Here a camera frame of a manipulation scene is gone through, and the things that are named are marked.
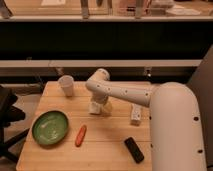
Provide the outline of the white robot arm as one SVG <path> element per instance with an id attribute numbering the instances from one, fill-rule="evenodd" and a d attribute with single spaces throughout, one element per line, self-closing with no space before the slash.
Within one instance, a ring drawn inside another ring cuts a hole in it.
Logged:
<path id="1" fill-rule="evenodd" d="M 120 84 L 102 68 L 85 86 L 97 103 L 111 96 L 149 109 L 152 171 L 207 171 L 199 102 L 188 86 Z"/>

